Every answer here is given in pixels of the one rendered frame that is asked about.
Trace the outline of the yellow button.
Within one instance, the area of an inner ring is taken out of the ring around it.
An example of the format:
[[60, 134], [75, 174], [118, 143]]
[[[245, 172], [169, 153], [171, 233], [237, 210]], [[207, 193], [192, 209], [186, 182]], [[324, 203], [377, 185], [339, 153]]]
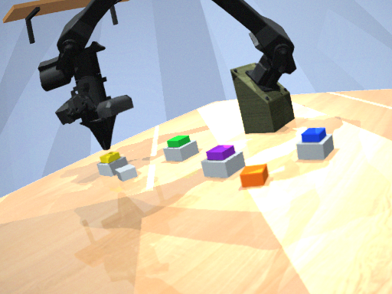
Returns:
[[127, 158], [119, 156], [119, 152], [109, 152], [100, 156], [100, 163], [97, 168], [100, 175], [113, 177], [116, 175], [116, 169], [128, 165]]

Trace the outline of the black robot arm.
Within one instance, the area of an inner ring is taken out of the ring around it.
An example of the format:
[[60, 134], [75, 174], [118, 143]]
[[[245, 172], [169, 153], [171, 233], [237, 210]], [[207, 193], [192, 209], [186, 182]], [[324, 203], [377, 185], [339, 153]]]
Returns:
[[[236, 18], [249, 31], [253, 45], [263, 56], [253, 70], [246, 75], [263, 91], [279, 90], [277, 81], [296, 68], [293, 59], [294, 45], [284, 29], [273, 20], [260, 15], [244, 0], [211, 0], [229, 15]], [[65, 24], [57, 41], [59, 56], [40, 62], [38, 66], [40, 82], [44, 91], [68, 85], [71, 78], [75, 81], [100, 74], [97, 52], [106, 48], [93, 41], [86, 47], [99, 20], [113, 6], [116, 0], [91, 0], [80, 13]], [[93, 109], [93, 102], [83, 87], [55, 113], [62, 123], [71, 124], [85, 110]], [[92, 108], [91, 108], [92, 107]]]

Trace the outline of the purple button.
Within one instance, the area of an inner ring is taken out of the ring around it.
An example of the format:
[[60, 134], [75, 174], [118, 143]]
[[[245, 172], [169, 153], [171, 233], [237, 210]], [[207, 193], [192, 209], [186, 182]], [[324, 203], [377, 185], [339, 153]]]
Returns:
[[246, 167], [243, 151], [236, 151], [234, 145], [217, 145], [206, 154], [201, 161], [205, 177], [229, 178]]

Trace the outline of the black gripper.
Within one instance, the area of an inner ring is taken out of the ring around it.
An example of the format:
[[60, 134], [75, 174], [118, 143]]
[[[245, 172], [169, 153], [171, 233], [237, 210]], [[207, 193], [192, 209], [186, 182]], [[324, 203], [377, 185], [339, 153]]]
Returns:
[[80, 92], [79, 88], [83, 87], [83, 90], [87, 91], [93, 102], [93, 109], [89, 111], [85, 109], [77, 119], [81, 118], [82, 122], [80, 124], [92, 131], [103, 151], [111, 149], [116, 116], [134, 108], [132, 98], [128, 95], [116, 96], [114, 98], [106, 96], [103, 83], [106, 81], [106, 77], [102, 77], [101, 73], [98, 73], [75, 81], [76, 86], [73, 87], [73, 90], [78, 93]]

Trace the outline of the blue button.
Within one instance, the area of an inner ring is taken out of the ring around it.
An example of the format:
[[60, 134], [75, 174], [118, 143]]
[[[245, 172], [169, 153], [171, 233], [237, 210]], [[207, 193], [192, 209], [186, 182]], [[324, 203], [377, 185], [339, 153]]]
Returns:
[[326, 134], [325, 127], [308, 128], [296, 143], [298, 159], [322, 160], [334, 150], [333, 134]]

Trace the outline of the orange block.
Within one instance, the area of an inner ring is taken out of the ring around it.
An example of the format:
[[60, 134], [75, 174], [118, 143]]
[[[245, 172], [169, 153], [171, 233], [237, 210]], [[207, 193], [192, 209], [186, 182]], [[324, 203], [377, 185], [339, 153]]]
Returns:
[[269, 177], [267, 164], [246, 166], [240, 173], [240, 180], [243, 188], [265, 185]]

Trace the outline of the green button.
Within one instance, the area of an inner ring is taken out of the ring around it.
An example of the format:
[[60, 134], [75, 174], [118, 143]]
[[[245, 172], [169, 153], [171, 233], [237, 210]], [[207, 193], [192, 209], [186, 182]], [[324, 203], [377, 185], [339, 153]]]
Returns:
[[166, 142], [168, 146], [162, 149], [166, 161], [183, 162], [199, 153], [197, 141], [189, 136], [176, 136]]

